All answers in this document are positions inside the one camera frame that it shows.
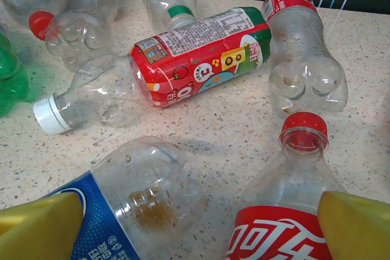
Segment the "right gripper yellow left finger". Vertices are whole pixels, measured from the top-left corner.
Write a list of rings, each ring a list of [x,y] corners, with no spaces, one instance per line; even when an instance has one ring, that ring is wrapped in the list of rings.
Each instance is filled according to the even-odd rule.
[[[70,259],[83,221],[75,193],[1,210],[1,259]]]

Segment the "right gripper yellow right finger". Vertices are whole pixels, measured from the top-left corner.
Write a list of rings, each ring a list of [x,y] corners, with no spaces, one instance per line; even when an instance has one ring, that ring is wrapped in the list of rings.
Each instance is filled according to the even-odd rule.
[[[318,221],[333,259],[389,259],[388,203],[326,191]]]

